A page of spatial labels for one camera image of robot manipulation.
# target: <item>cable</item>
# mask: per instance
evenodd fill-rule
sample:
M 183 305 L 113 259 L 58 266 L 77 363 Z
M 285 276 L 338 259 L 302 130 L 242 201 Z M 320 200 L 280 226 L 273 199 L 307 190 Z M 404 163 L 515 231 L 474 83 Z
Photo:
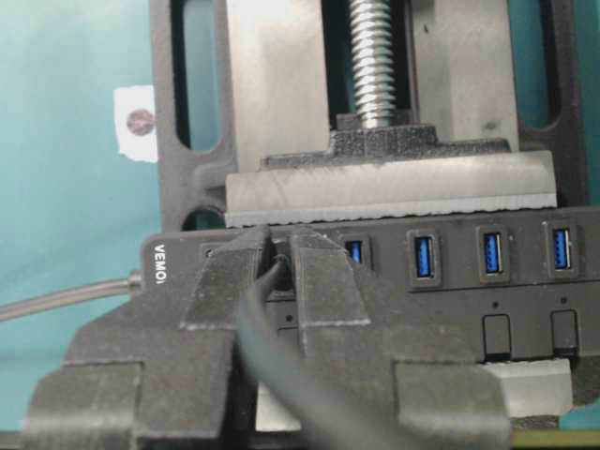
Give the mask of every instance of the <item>cable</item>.
M 277 338 L 264 303 L 285 274 L 279 257 L 242 295 L 237 318 L 238 346 L 247 367 L 310 431 L 310 439 L 336 450 L 428 449 L 425 437 L 349 392 L 313 374 L 297 351 Z
M 140 283 L 140 275 L 133 271 L 128 278 L 108 279 L 99 283 L 48 293 L 0 307 L 0 322 L 36 314 L 48 309 L 77 305 L 78 303 L 132 293 Z

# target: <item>metal plate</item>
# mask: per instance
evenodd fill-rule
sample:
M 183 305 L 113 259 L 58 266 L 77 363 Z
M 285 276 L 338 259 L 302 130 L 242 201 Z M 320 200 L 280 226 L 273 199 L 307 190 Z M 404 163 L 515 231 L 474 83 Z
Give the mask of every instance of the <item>metal plate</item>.
M 505 138 L 518 151 L 508 2 L 414 0 L 420 122 L 440 139 Z
M 239 172 L 322 152 L 329 112 L 321 0 L 228 0 Z
M 556 206 L 549 152 L 235 173 L 228 227 Z

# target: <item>usb 3.0 port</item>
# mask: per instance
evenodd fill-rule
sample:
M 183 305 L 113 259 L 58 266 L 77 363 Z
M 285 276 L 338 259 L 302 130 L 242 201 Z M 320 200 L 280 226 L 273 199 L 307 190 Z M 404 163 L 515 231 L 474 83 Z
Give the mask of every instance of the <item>usb 3.0 port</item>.
M 500 234 L 498 232 L 484 234 L 487 274 L 493 275 L 503 272 L 503 255 L 500 243 Z
M 363 242 L 362 241 L 347 241 L 346 249 L 350 253 L 350 257 L 357 263 L 363 262 Z
M 414 239 L 416 275 L 418 278 L 433 278 L 433 249 L 430 237 Z
M 571 268 L 571 242 L 569 229 L 554 230 L 554 268 L 567 270 Z

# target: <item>teal background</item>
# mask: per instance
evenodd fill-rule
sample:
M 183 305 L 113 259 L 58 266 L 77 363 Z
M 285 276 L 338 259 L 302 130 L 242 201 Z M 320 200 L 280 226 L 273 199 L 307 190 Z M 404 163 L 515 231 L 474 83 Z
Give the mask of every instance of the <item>teal background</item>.
M 531 0 L 513 0 L 519 112 L 544 124 Z M 576 0 L 592 196 L 600 203 L 600 1 Z M 210 0 L 186 5 L 191 146 L 218 140 Z M 150 84 L 147 0 L 0 2 L 0 303 L 137 268 L 159 231 L 155 164 L 117 154 L 113 90 Z M 35 383 L 73 333 L 124 297 L 0 323 L 0 429 L 21 428 Z

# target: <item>usb port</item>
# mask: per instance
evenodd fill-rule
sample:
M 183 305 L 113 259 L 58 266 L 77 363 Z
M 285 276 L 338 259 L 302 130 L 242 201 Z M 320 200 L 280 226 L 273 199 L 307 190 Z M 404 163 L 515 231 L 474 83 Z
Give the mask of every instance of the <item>usb port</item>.
M 347 241 L 346 249 L 350 253 L 350 257 L 357 263 L 363 262 L 363 242 L 362 241 Z
M 571 268 L 571 242 L 569 229 L 554 230 L 554 268 L 567 270 Z
M 488 232 L 484 234 L 487 274 L 493 275 L 501 274 L 503 272 L 503 255 L 500 243 L 500 234 L 498 232 Z
M 417 278 L 433 278 L 433 249 L 430 237 L 414 239 Z

